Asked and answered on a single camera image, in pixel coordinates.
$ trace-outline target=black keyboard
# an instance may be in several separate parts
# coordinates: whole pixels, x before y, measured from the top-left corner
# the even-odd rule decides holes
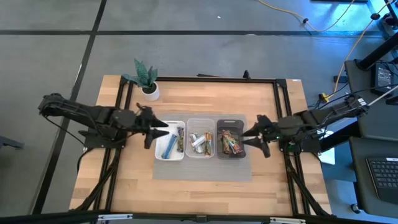
[[[377,196],[385,202],[398,204],[398,158],[367,158]]]

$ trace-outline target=wooden table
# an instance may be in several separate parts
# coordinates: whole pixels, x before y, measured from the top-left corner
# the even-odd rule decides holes
[[[106,75],[99,90],[97,105],[114,106],[120,76]],[[264,83],[212,83],[212,82],[158,82],[160,99],[146,101],[140,89],[133,89],[130,109],[136,111],[136,102],[151,106],[155,114],[212,113],[244,114],[248,126],[257,114],[266,114],[277,121],[273,87]],[[293,112],[307,109],[300,80],[287,80]],[[282,89],[279,90],[284,105]],[[214,215],[277,215],[291,216],[289,190],[283,155],[277,143],[269,145],[271,158],[265,159],[258,149],[251,149],[251,182],[209,182],[153,179],[154,146],[143,147],[140,134],[129,138],[122,150],[112,212],[214,214]],[[104,149],[94,149],[80,166],[70,208],[76,208],[100,176]],[[301,155],[305,183],[321,206],[330,212],[320,163],[312,154]],[[100,208],[108,187],[105,186]],[[299,210],[302,201],[296,186]]]

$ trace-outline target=desk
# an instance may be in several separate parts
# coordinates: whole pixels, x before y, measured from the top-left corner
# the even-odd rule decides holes
[[[352,60],[345,62],[351,92],[371,87],[371,71],[362,71]],[[378,96],[370,91],[357,93],[367,103]],[[387,141],[398,141],[398,106],[387,105],[379,100],[370,107],[368,114],[358,118],[357,122],[348,125],[322,141],[322,149],[329,149],[348,140],[349,136],[365,137]]]
[[[104,76],[97,105],[114,106],[120,76]],[[133,88],[130,110],[136,102],[151,106],[155,114],[212,113],[243,114],[251,126],[257,114],[266,114],[277,121],[272,85],[263,83],[215,82],[157,82],[160,99],[146,101],[140,89]],[[300,80],[287,80],[293,112],[307,109]],[[280,89],[281,102],[284,101]],[[214,215],[280,215],[291,216],[289,190],[283,155],[277,143],[270,144],[271,158],[252,149],[251,182],[204,182],[186,180],[157,180],[152,178],[154,145],[143,147],[144,138],[134,135],[122,150],[112,212],[214,214]],[[93,190],[100,176],[104,149],[94,149],[80,166],[70,208],[79,206]],[[330,211],[322,170],[317,158],[302,154],[305,183],[315,199]],[[299,210],[302,211],[300,191],[296,187]],[[100,208],[104,208],[105,186]]]
[[[358,207],[368,214],[398,218],[398,205],[378,199],[366,163],[367,157],[397,157],[398,142],[350,138],[349,144],[358,179],[354,183]]]

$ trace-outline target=concrete floor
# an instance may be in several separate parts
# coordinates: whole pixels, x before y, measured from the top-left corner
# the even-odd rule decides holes
[[[0,0],[1,30],[91,30],[101,0]],[[274,6],[310,18],[328,27],[347,4],[275,1]],[[382,1],[372,0],[374,8]],[[338,37],[297,35],[101,35],[97,36],[81,84],[78,101],[94,104],[103,75],[134,73],[134,58],[159,68],[163,76],[198,73],[241,77],[249,70],[258,78],[303,80],[308,104],[320,92],[333,90],[337,75],[357,37],[370,21],[366,4],[355,4],[331,31]],[[305,30],[293,16],[269,9],[253,0],[112,0],[108,1],[99,30]],[[376,23],[370,31],[378,31]],[[15,151],[0,151],[0,216],[29,212],[57,128],[38,115],[45,94],[68,96],[83,58],[88,35],[0,35],[0,135],[25,143]],[[364,37],[350,58],[361,58],[383,43]],[[68,130],[83,129],[71,123]],[[68,210],[76,178],[81,145],[66,136],[44,212]],[[353,188],[327,181],[332,211],[338,217],[398,223],[397,220],[347,208],[355,203]]]

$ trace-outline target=yellow cable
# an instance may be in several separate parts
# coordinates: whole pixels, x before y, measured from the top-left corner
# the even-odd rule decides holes
[[[258,0],[258,1],[259,1],[261,4],[270,7],[271,9],[275,9],[275,10],[278,10],[278,11],[281,11],[281,12],[289,13],[289,14],[294,15],[294,16],[297,16],[297,17],[299,17],[299,18],[301,18],[301,19],[303,19],[303,20],[305,19],[303,16],[301,16],[300,14],[297,14],[296,12],[292,12],[292,11],[285,10],[285,9],[279,9],[279,8],[274,7],[274,6],[271,6],[271,5],[265,3],[265,2],[263,2],[263,1],[261,1],[261,0]],[[342,15],[336,20],[336,22],[335,22],[334,24],[332,24],[330,27],[326,28],[326,29],[318,30],[318,29],[314,28],[314,27],[311,25],[311,23],[310,23],[309,21],[307,21],[305,24],[308,24],[308,25],[311,27],[311,29],[313,29],[315,32],[324,32],[324,31],[327,31],[327,30],[329,30],[330,28],[332,28],[333,26],[336,25],[336,23],[346,14],[346,12],[348,11],[348,9],[353,5],[354,2],[355,2],[355,0],[352,0],[351,3],[349,4],[349,6],[347,7],[347,9],[346,9],[346,10],[344,11],[344,13],[342,13]]]
[[[388,6],[390,3],[391,3],[391,2],[389,1],[389,2],[387,2],[383,7],[381,7],[381,9],[377,12],[377,14],[379,14],[386,6]],[[347,61],[347,60],[348,60],[348,57],[351,55],[351,53],[353,53],[355,47],[358,45],[359,41],[362,39],[363,35],[365,34],[365,32],[366,32],[366,30],[369,28],[369,26],[372,24],[372,22],[373,22],[373,19],[372,19],[372,20],[370,21],[370,23],[366,26],[365,30],[363,30],[361,36],[360,36],[359,39],[356,41],[356,43],[353,45],[353,47],[351,48],[351,50],[350,50],[350,52],[348,53],[347,57],[344,59],[344,62]],[[342,66],[341,66],[341,68],[340,68],[340,72],[339,72],[339,74],[338,74],[338,76],[337,76],[335,89],[333,90],[333,93],[332,93],[332,94],[330,94],[330,95],[328,95],[328,96],[326,97],[327,99],[331,98],[331,97],[336,93],[336,90],[337,90],[337,87],[338,87],[338,80],[340,79],[340,76],[341,76],[341,74],[343,73],[344,62],[343,62],[343,64],[342,64]]]

